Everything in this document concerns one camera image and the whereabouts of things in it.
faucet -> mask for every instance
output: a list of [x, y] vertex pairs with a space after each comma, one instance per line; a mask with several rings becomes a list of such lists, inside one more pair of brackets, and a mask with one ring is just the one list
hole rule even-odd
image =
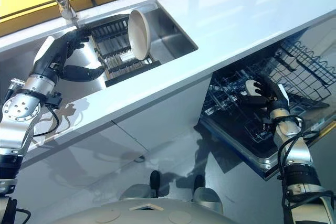
[[61, 16], [67, 20], [72, 21], [76, 26], [77, 25], [77, 14], [70, 5], [70, 0], [55, 0], [58, 4], [59, 11]]

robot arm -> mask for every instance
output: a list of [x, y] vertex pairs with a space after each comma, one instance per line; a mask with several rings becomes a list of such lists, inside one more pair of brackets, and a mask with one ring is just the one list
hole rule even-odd
[[325, 190], [318, 179], [312, 157], [305, 143], [318, 132], [303, 132], [303, 118], [291, 115], [288, 96], [282, 87], [262, 76], [246, 85], [246, 105], [266, 108], [278, 147], [279, 179], [282, 180], [282, 207], [286, 224], [334, 224], [333, 192]]
[[97, 69], [64, 66], [74, 50], [84, 47], [83, 42], [89, 40], [89, 35], [89, 31], [77, 29], [59, 39], [48, 37], [36, 55], [28, 79], [25, 82], [13, 79], [9, 86], [0, 122], [1, 223], [14, 222], [16, 200], [6, 195], [15, 190], [16, 175], [33, 139], [33, 127], [40, 119], [41, 107], [45, 105], [49, 110], [59, 108], [61, 94], [52, 94], [59, 78], [90, 81], [104, 72], [103, 66]]

dishwasher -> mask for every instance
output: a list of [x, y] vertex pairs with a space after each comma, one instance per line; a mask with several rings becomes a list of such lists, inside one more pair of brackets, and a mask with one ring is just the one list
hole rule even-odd
[[306, 130], [322, 131], [335, 120], [336, 71], [301, 42], [286, 38], [213, 73], [200, 123], [268, 180], [278, 165], [273, 135], [262, 130], [267, 114], [239, 102], [247, 94], [245, 82], [261, 72], [283, 85], [291, 113], [304, 118]]

dishwasher rack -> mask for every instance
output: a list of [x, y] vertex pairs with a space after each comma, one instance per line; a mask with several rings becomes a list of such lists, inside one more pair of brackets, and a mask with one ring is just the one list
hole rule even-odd
[[284, 40], [276, 53], [262, 58], [251, 66], [223, 74], [213, 74], [202, 113], [211, 115], [221, 110], [235, 123], [243, 124], [245, 131], [256, 143], [272, 138], [262, 130], [266, 112], [262, 109], [242, 108], [241, 95], [246, 95], [245, 82], [264, 73], [277, 84], [282, 84], [289, 97], [291, 113], [303, 115], [312, 108], [329, 106], [322, 101], [331, 95], [328, 87], [336, 82], [334, 67], [319, 56], [314, 56], [301, 42]]
[[160, 65], [150, 55], [144, 60], [133, 55], [128, 38], [128, 19], [129, 15], [121, 15], [90, 29], [95, 52], [106, 69], [107, 87]]

white bowl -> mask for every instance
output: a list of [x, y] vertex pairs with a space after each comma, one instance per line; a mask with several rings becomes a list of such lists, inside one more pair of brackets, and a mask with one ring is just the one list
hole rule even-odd
[[148, 21], [142, 12], [133, 10], [128, 20], [128, 38], [134, 56], [144, 60], [151, 47], [151, 34]]

